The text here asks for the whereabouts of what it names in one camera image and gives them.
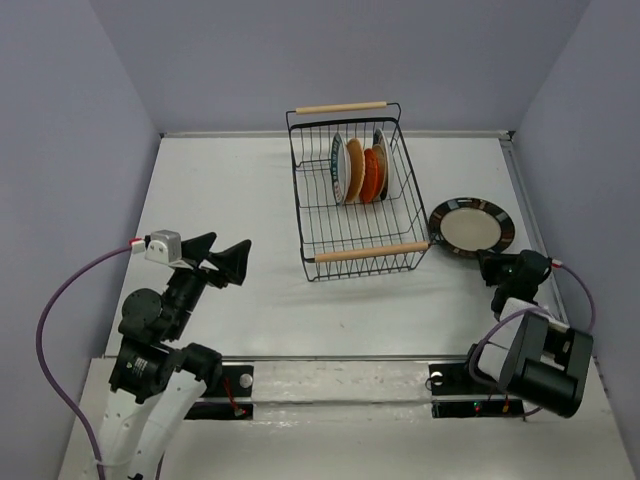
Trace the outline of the cream plate with characters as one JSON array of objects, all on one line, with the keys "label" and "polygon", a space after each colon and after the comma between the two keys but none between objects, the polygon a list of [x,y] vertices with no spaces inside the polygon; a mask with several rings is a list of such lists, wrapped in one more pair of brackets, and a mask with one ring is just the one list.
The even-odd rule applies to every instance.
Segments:
[{"label": "cream plate with characters", "polygon": [[374,144],[372,151],[378,162],[378,179],[375,191],[376,200],[384,200],[388,190],[388,158],[385,148],[381,144]]}]

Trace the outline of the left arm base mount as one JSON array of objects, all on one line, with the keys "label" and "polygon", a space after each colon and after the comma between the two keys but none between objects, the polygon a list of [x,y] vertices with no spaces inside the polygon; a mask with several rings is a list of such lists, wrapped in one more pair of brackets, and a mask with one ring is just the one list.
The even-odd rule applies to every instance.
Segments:
[{"label": "left arm base mount", "polygon": [[245,421],[253,419],[254,366],[232,364],[223,367],[218,384],[208,388],[185,416],[186,420]]}]

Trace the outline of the black rimmed cream plate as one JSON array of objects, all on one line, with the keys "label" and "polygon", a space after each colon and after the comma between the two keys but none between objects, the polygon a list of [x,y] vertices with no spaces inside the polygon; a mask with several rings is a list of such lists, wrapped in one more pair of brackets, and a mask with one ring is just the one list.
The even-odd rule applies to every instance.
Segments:
[{"label": "black rimmed cream plate", "polygon": [[444,201],[431,212],[427,228],[432,243],[465,258],[474,258],[478,250],[500,254],[516,236],[514,222],[503,208],[476,197]]}]

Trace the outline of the white plate green red rim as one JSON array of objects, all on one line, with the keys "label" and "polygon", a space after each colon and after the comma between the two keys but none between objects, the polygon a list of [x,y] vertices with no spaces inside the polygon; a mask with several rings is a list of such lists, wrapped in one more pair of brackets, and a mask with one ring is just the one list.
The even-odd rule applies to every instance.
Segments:
[{"label": "white plate green red rim", "polygon": [[377,128],[374,131],[373,144],[378,145],[382,149],[386,158],[387,165],[390,165],[392,160],[391,148],[389,146],[387,137],[382,129]]}]

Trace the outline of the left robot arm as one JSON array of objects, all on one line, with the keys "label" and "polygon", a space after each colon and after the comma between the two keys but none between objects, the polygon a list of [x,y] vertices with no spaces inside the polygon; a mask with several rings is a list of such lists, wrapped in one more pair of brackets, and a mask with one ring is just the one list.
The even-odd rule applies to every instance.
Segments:
[{"label": "left robot arm", "polygon": [[121,343],[96,439],[99,454],[86,464],[82,478],[155,478],[182,421],[217,389],[228,398],[228,416],[246,416],[219,352],[196,343],[170,345],[181,337],[206,288],[244,283],[251,241],[215,252],[216,238],[209,232],[184,240],[177,232],[159,230],[130,241],[132,253],[171,268],[172,274],[163,291],[137,289],[121,306]]}]

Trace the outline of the woven tan wicker plate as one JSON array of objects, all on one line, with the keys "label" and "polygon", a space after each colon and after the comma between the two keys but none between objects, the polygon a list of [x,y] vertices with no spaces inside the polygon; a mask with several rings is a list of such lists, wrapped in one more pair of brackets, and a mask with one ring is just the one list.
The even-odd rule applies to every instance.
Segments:
[{"label": "woven tan wicker plate", "polygon": [[351,138],[347,144],[347,152],[350,160],[350,183],[347,190],[346,202],[354,202],[362,188],[365,178],[365,155],[361,142],[357,138]]}]

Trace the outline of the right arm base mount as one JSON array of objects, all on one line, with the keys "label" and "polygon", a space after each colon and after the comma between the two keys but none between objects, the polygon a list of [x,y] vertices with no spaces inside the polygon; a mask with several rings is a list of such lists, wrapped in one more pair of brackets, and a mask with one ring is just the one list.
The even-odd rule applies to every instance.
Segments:
[{"label": "right arm base mount", "polygon": [[464,362],[430,364],[425,387],[434,419],[516,418],[525,413],[520,399],[473,380]]}]

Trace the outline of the orange translucent plate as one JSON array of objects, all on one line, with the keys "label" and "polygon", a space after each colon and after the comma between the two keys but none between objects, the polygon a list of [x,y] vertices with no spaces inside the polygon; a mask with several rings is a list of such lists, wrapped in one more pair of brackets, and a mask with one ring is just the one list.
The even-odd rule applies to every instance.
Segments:
[{"label": "orange translucent plate", "polygon": [[362,203],[371,203],[375,200],[375,191],[378,179],[378,162],[371,148],[364,150],[365,178],[360,191]]}]

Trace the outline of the white plate dark green rim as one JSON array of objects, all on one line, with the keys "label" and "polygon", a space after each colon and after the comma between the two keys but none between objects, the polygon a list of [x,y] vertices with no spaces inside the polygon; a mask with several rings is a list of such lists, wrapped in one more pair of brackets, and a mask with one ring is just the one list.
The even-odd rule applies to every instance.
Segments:
[{"label": "white plate dark green rim", "polygon": [[330,172],[335,202],[346,202],[351,182],[351,162],[343,136],[334,134],[330,151]]}]

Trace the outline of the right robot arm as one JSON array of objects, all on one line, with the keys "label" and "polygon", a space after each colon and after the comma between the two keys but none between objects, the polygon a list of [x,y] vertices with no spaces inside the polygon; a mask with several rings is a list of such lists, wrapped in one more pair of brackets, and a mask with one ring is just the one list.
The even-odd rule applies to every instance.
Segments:
[{"label": "right robot arm", "polygon": [[[533,404],[525,416],[547,410],[572,417],[582,403],[594,344],[596,307],[586,283],[565,263],[532,250],[479,250],[477,259],[483,280],[496,288],[491,302],[496,323],[470,347],[460,368],[462,384]],[[555,269],[571,275],[586,295],[590,320],[583,330],[562,324],[534,301]]]}]

